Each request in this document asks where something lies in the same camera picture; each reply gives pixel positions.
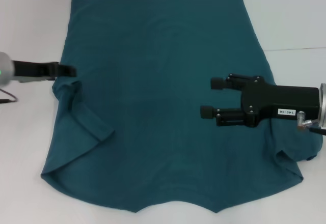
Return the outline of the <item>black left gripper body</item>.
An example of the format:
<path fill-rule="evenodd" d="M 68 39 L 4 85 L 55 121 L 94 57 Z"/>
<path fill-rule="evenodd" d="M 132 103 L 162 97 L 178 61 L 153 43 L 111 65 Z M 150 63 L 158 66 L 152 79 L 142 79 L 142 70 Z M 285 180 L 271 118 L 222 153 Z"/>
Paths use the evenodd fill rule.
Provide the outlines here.
<path fill-rule="evenodd" d="M 13 61 L 13 65 L 13 80 L 18 82 L 55 80 L 58 76 L 58 62 L 33 63 Z"/>

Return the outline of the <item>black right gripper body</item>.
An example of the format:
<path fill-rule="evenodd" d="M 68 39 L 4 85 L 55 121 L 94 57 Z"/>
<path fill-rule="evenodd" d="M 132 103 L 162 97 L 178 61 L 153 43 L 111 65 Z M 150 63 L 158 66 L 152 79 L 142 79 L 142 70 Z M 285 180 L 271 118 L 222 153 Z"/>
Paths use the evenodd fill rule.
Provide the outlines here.
<path fill-rule="evenodd" d="M 314 87 L 278 86 L 263 77 L 246 77 L 241 87 L 241 125 L 257 127 L 264 119 L 296 120 L 303 111 L 306 119 L 320 114 L 319 89 Z"/>

